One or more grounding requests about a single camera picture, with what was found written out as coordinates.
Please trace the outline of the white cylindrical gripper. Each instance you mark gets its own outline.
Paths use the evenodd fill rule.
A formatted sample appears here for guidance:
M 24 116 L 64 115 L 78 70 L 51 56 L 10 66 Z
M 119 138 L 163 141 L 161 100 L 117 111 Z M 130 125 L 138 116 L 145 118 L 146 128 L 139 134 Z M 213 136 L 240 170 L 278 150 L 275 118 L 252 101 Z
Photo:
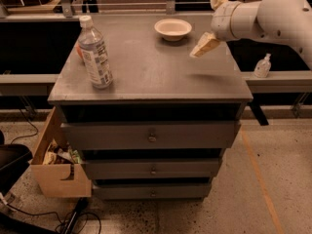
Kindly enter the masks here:
M 192 58 L 199 58 L 203 54 L 219 46 L 220 41 L 228 42 L 238 40 L 232 29 L 232 18 L 239 1 L 210 0 L 214 10 L 212 17 L 212 33 L 205 32 L 199 39 L 197 45 L 190 53 Z

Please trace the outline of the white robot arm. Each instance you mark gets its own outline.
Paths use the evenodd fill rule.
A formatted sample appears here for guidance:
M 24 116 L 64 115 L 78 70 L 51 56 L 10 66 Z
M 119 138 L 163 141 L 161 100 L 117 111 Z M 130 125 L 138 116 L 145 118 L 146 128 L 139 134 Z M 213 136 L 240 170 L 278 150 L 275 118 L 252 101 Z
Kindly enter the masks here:
M 306 0 L 211 0 L 211 5 L 211 30 L 202 35 L 190 56 L 198 58 L 220 42 L 250 39 L 286 45 L 312 69 L 312 9 Z

